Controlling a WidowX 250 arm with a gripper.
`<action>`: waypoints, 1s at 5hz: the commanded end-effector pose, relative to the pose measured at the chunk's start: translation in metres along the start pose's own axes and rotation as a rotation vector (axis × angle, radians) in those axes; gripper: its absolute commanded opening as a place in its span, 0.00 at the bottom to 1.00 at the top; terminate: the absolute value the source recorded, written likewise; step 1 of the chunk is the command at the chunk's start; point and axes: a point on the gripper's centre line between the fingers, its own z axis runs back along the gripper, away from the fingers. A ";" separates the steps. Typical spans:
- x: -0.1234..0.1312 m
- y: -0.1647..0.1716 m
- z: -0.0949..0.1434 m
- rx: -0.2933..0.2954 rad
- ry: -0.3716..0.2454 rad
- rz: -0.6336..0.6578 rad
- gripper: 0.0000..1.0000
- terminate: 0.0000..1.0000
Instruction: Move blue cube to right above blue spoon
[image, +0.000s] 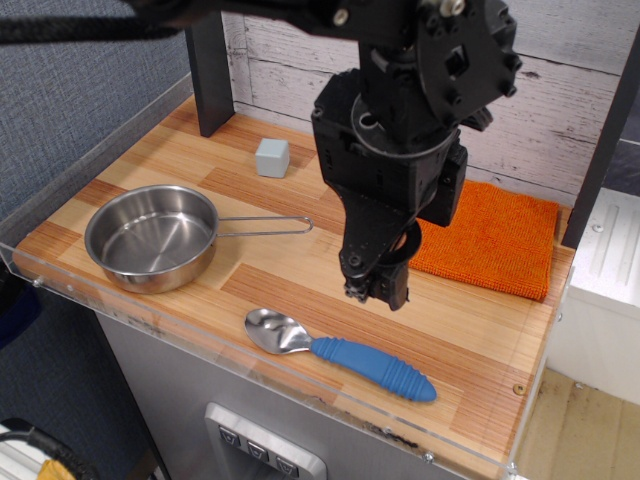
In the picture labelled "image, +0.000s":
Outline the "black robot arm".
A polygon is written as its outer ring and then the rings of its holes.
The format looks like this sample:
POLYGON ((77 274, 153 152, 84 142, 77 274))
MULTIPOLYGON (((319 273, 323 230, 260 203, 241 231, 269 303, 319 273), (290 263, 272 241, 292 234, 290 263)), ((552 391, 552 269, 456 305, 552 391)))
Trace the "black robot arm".
POLYGON ((521 60, 501 1, 136 1, 156 25, 184 28, 215 11, 285 21, 353 40, 356 68, 330 78, 311 115, 324 182, 345 209, 339 254, 347 296, 391 309, 408 297, 419 224, 451 223, 468 154, 489 105, 512 96, 521 60))

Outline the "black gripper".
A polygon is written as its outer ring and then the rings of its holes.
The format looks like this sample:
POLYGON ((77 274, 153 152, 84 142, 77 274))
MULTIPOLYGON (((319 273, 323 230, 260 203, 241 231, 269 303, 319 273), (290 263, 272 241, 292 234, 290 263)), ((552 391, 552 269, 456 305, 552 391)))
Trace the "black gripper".
POLYGON ((383 257, 418 219, 452 223, 468 154, 457 129, 398 143, 380 126, 362 126, 368 113, 358 71, 335 75, 315 101, 313 132, 322 177, 346 213, 340 252, 345 295, 365 303, 374 272, 372 297, 397 311, 408 300, 409 267, 382 265, 383 257))

